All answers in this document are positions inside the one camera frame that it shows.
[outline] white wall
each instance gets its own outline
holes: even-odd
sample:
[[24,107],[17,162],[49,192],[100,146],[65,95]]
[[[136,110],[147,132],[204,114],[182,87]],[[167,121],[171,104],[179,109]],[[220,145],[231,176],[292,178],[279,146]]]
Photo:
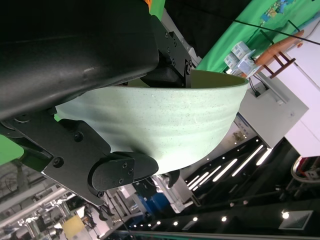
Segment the white wall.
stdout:
[[[305,28],[304,37],[319,20]],[[320,24],[309,39],[320,42]],[[295,47],[286,54],[296,58],[297,65],[292,64],[277,77],[309,110],[285,137],[303,157],[320,156],[320,46],[304,41],[302,47]],[[273,62],[269,67],[275,71],[280,66]]]

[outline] blue object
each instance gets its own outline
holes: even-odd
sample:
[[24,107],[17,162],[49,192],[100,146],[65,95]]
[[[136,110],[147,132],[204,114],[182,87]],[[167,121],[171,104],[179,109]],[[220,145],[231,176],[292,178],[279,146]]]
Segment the blue object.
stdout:
[[262,14],[261,18],[263,21],[267,22],[270,19],[270,16],[264,13]]

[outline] wire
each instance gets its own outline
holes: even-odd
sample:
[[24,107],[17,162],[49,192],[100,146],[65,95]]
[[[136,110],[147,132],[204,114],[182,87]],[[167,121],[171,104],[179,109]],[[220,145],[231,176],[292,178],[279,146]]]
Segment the wire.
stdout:
[[292,167],[291,167],[291,175],[292,175],[292,177],[293,177],[295,180],[297,180],[297,181],[299,181],[299,182],[301,182],[301,183],[305,183],[305,184],[320,184],[320,179],[311,180],[311,179],[307,179],[307,178],[305,178],[305,177],[300,177],[300,176],[297,175],[297,173],[295,172],[295,166],[298,164],[298,162],[299,162],[300,160],[301,160],[301,159],[298,158],[298,159],[294,162],[294,164],[292,165]]
[[260,78],[258,78],[255,74],[253,75],[256,79],[258,79],[262,84],[263,84],[263,86],[264,86],[264,88],[266,89],[266,90],[268,90],[269,89],[269,87],[260,79]]
[[213,14],[212,12],[209,12],[209,11],[203,10],[203,9],[199,9],[197,7],[194,7],[194,6],[190,6],[190,5],[186,4],[186,3],[185,3],[185,6],[187,6],[189,8],[192,8],[192,9],[195,9],[195,10],[198,10],[198,11],[203,12],[205,14],[209,14],[209,15],[215,16],[215,17],[220,18],[220,19],[228,20],[228,21],[235,22],[235,23],[238,23],[238,24],[247,25],[247,26],[250,26],[250,27],[255,27],[255,28],[258,28],[258,29],[264,29],[264,30],[272,31],[272,32],[275,32],[275,33],[278,33],[278,34],[282,34],[282,35],[288,36],[288,37],[292,37],[292,38],[295,38],[295,39],[304,40],[304,41],[312,43],[312,44],[320,45],[320,43],[316,42],[316,41],[312,41],[312,40],[309,40],[309,39],[306,39],[306,38],[303,38],[303,37],[300,37],[300,36],[295,36],[295,35],[292,35],[292,34],[288,34],[288,33],[282,32],[282,31],[270,29],[270,28],[267,28],[267,27],[264,27],[264,26],[259,26],[259,25],[247,23],[247,22],[244,22],[244,21],[230,19],[230,18],[227,18],[225,16],[216,15],[216,14]]
[[251,81],[251,77],[249,77],[249,83],[250,83],[250,87],[251,87],[252,91],[254,92],[255,95],[257,95],[258,91],[255,89],[254,84]]
[[126,230],[128,231],[128,233],[131,235],[131,230],[130,230],[130,229],[128,228],[128,226],[126,225],[126,223],[125,223],[125,221],[123,220],[122,216],[120,215],[120,213],[119,213],[118,210],[116,209],[116,206],[114,205],[114,203],[111,201],[111,198],[110,198],[110,196],[108,195],[107,191],[105,191],[105,194],[106,194],[107,198],[110,200],[110,203],[111,203],[112,206],[114,207],[116,213],[119,215],[119,217],[120,217],[120,219],[121,219],[121,222],[123,223],[125,229],[126,229]]

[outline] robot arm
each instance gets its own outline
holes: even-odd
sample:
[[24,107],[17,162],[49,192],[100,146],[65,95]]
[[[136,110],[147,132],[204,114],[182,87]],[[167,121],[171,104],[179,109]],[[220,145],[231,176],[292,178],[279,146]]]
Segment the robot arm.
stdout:
[[142,0],[28,2],[4,9],[0,38],[0,134],[24,148],[21,161],[88,202],[147,178],[157,162],[113,152],[84,121],[54,119],[55,106],[141,78],[187,88],[191,57]]

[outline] yellow object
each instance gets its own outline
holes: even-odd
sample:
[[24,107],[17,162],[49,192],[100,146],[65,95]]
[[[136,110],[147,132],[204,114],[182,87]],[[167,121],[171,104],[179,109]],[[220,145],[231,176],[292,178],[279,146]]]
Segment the yellow object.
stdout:
[[73,216],[69,220],[67,220],[63,225],[62,225],[64,234],[67,239],[72,239],[75,235],[77,235],[79,232],[81,232],[84,228],[85,225],[81,221],[81,218],[78,215]]

